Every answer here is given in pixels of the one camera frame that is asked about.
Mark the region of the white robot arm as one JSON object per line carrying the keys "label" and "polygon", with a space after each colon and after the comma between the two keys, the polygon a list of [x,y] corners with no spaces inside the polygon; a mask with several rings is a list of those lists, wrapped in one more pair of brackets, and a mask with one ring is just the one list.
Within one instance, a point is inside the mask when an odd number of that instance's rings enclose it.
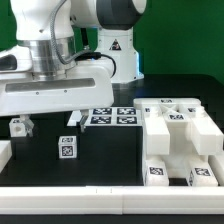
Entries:
{"label": "white robot arm", "polygon": [[74,47],[75,27],[128,31],[147,0],[10,0],[17,44],[0,51],[0,117],[13,137],[33,131],[33,114],[87,111],[114,102],[114,72]]}

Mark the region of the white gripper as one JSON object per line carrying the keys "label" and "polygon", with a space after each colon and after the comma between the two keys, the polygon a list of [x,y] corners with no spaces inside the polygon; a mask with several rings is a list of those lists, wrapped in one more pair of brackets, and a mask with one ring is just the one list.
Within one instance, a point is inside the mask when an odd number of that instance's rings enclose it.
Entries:
{"label": "white gripper", "polygon": [[89,110],[114,102],[110,73],[92,61],[67,70],[58,80],[35,80],[26,47],[0,52],[0,116],[21,115],[27,134],[33,136],[31,114],[80,110],[82,133]]}

